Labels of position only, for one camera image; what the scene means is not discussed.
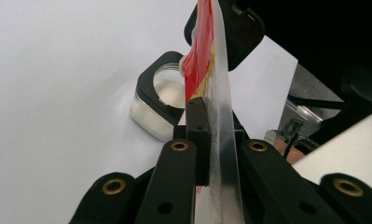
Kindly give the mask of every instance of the brass screw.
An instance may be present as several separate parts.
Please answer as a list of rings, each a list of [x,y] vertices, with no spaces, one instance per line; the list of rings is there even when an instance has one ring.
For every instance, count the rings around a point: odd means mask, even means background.
[[[251,148],[254,151],[259,151],[259,152],[267,151],[268,149],[264,143],[260,143],[260,142],[251,142],[249,144],[249,148]]]
[[[342,193],[352,197],[361,197],[364,195],[364,191],[360,186],[347,179],[334,179],[334,187]]]
[[[108,195],[117,194],[124,190],[126,185],[123,179],[111,179],[104,183],[102,191]]]
[[[184,151],[188,149],[188,144],[184,142],[174,142],[171,144],[171,148],[175,151]]]

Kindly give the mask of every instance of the white table surface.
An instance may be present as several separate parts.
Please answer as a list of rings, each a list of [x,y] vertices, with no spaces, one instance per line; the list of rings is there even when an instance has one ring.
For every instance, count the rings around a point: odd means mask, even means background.
[[[67,223],[100,176],[138,176],[160,141],[129,116],[137,77],[196,1],[0,0],[0,223]],[[296,59],[269,38],[230,74],[254,138],[276,129]]]

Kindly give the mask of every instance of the transparent plastic film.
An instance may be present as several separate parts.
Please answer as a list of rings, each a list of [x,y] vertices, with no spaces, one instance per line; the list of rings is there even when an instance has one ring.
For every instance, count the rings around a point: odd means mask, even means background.
[[[196,223],[244,223],[227,72],[224,22],[217,0],[199,0],[196,36],[180,67],[186,100],[202,97],[212,132],[210,183],[199,188]]]

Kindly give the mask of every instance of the screw hole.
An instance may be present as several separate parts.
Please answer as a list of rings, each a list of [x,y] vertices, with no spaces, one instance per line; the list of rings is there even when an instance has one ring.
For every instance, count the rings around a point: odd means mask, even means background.
[[[316,208],[310,203],[300,203],[299,208],[304,212],[310,215],[315,215],[317,213]]]
[[[184,142],[175,142],[171,144],[171,148],[175,151],[183,151],[188,149],[188,144]]]
[[[126,183],[123,179],[111,179],[104,183],[102,191],[107,195],[117,194],[124,190],[125,186]]]
[[[292,120],[291,120],[291,124],[293,124],[293,125],[296,126],[296,127],[300,127],[300,126],[302,126],[304,123],[303,123],[301,120],[298,120],[298,119],[292,119]]]
[[[361,197],[364,195],[364,191],[360,186],[347,179],[334,179],[334,187],[352,197]]]
[[[161,214],[170,214],[173,210],[173,205],[171,203],[161,203],[158,206],[158,212]]]
[[[266,151],[268,149],[267,146],[259,142],[250,143],[249,148],[255,151]]]

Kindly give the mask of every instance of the clear plastic sheet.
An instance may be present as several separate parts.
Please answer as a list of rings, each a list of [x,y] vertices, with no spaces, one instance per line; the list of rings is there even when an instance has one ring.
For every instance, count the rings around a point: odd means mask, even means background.
[[[186,98],[203,97],[212,132],[210,186],[197,190],[196,223],[244,223],[224,22],[216,0],[199,0],[198,12],[193,49],[181,65]]]

